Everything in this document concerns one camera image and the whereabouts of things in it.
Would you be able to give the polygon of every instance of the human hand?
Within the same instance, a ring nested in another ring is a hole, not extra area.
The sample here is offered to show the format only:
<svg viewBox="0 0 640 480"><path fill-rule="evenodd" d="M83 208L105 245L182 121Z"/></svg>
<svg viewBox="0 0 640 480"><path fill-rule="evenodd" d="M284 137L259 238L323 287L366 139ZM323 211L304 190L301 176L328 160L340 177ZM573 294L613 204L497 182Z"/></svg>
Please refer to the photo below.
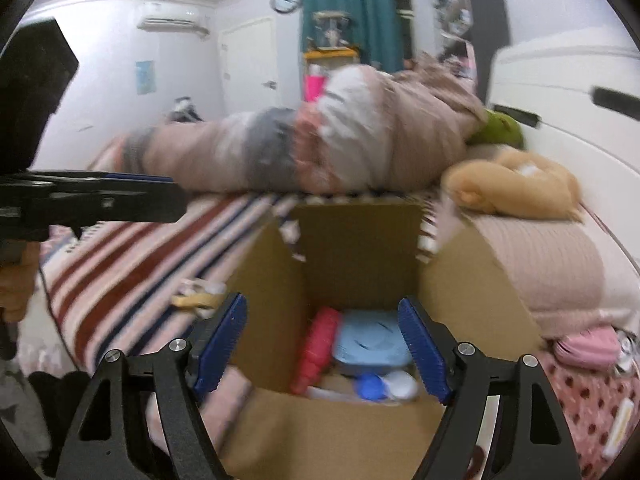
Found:
<svg viewBox="0 0 640 480"><path fill-rule="evenodd" d="M27 242L19 264L0 266L0 308L5 322L21 321L27 314L39 261L40 244Z"/></svg>

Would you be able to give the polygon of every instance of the white headboard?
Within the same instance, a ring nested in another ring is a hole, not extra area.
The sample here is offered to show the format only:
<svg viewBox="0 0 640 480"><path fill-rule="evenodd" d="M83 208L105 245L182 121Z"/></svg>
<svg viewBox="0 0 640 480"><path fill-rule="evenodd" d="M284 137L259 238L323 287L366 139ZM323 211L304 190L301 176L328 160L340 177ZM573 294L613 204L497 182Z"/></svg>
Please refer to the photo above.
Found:
<svg viewBox="0 0 640 480"><path fill-rule="evenodd" d="M523 125L527 149L572 171L585 205L640 262L640 52L631 38L587 28L504 48L487 102L539 117Z"/></svg>

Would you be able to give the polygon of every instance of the white door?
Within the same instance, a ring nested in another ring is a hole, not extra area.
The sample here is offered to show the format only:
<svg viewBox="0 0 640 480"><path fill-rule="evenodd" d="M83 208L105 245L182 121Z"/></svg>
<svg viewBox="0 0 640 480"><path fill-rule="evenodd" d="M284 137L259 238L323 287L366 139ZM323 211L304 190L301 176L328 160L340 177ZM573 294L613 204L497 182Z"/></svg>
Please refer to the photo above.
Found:
<svg viewBox="0 0 640 480"><path fill-rule="evenodd" d="M220 54L228 114L280 105L271 18L243 23L222 32Z"/></svg>

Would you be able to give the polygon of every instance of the green plush toy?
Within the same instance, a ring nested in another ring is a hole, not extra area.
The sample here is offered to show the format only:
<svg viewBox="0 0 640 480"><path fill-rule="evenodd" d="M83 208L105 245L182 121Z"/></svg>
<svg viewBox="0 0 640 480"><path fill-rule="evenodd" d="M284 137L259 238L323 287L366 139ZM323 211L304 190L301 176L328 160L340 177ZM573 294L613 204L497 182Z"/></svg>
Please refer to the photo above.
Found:
<svg viewBox="0 0 640 480"><path fill-rule="evenodd" d="M500 112L486 111L489 121L482 130L474 133L466 143L508 144L519 150L524 149L524 136L518 121Z"/></svg>

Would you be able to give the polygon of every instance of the black cable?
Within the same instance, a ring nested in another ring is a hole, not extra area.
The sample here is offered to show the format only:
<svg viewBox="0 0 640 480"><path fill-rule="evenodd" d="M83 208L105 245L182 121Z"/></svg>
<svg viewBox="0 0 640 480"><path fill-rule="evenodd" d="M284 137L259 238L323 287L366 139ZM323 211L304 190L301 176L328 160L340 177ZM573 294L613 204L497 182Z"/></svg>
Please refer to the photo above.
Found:
<svg viewBox="0 0 640 480"><path fill-rule="evenodd" d="M69 360L73 363L73 366L76 368L76 371L80 371L80 367L76 363L76 360L71 355L69 348L66 346L65 339L62 337L62 332L60 332L60 327L58 326L58 322L56 321L56 316L53 314L53 309L51 307L51 297L49 295L49 288L47 287L47 280L44 277L44 271L42 270L42 266L38 266L38 271L40 273L40 279L42 280L42 288L44 290L44 295L47 303L47 310L49 311L49 315L51 316L51 320L56 327L56 332L58 332L58 337L60 338L60 342L62 343L62 347L65 349L66 355L69 357Z"/></svg>

